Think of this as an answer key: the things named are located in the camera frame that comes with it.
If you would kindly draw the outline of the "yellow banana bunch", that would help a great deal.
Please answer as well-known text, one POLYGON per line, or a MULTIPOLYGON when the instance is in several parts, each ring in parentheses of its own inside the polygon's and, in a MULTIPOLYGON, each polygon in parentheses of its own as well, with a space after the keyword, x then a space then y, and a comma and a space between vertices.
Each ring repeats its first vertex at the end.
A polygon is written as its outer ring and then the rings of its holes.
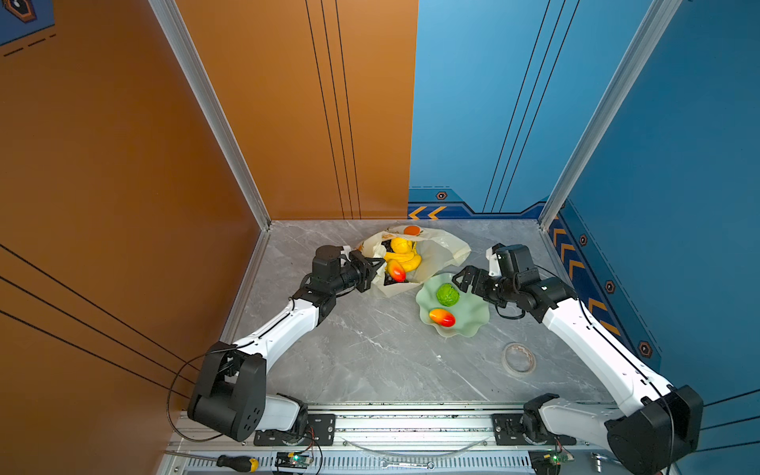
POLYGON ((397 262, 405 272, 416 270, 422 263, 422 257, 417 251, 411 253, 386 253, 384 256, 387 262, 397 262))

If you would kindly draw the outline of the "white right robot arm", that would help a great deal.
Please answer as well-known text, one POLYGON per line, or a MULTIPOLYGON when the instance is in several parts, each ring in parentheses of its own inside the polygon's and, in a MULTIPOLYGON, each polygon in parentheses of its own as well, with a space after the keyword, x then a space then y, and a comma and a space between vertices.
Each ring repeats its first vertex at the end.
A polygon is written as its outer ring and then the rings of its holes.
POLYGON ((559 336, 603 383, 612 409, 592 408, 546 393, 524 404, 522 430, 533 443, 558 435, 615 455, 633 474, 656 474, 698 449, 704 401, 690 386, 673 386, 593 317, 575 290, 534 264, 524 245, 494 245, 486 269, 464 267, 452 279, 463 293, 496 309, 515 305, 522 317, 559 336))

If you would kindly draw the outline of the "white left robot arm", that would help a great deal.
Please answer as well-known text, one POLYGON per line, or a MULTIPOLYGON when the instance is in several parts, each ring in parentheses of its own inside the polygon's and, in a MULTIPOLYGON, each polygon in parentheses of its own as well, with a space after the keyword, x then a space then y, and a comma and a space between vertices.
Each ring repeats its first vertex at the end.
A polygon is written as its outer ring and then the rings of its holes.
POLYGON ((217 342, 202 356, 186 413, 191 421, 242 443, 257 431, 272 431, 289 443, 306 437, 308 406, 267 392, 267 373, 302 336, 315 330, 340 297, 370 289, 386 261, 350 247, 316 250, 312 271, 284 309, 233 344, 217 342))

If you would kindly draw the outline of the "red yellow mango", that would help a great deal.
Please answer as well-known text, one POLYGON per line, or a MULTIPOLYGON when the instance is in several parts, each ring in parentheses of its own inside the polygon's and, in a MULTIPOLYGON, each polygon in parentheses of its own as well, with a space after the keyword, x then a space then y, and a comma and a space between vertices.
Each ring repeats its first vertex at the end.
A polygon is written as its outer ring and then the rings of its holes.
POLYGON ((405 268, 397 260, 387 261, 386 273, 394 283, 404 283, 407 280, 405 268))

